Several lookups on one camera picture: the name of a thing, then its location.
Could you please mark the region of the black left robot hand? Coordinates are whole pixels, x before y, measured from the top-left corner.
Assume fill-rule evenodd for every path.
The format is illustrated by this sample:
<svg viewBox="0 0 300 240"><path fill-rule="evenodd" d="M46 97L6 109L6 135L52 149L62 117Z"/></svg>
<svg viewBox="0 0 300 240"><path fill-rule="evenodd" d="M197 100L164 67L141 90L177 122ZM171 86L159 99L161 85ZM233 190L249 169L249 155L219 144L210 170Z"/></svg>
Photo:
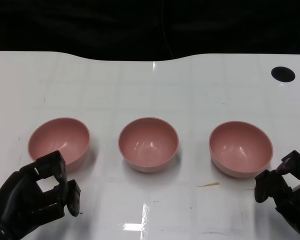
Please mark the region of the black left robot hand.
<svg viewBox="0 0 300 240"><path fill-rule="evenodd" d="M0 188L0 240L20 240L65 215L77 217L81 189L67 180L66 162L56 150L15 171Z"/></svg>

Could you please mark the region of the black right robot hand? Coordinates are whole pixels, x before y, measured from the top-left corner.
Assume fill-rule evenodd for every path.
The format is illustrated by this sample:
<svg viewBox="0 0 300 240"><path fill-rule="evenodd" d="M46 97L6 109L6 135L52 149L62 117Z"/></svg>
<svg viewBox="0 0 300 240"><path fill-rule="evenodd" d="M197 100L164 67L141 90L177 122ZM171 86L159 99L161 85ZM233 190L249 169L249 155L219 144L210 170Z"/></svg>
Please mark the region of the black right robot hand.
<svg viewBox="0 0 300 240"><path fill-rule="evenodd" d="M283 178L286 174L300 180L300 153L293 150L274 170L264 170L255 177L254 198L263 203L273 198L276 210L300 234L300 185L292 189Z"/></svg>

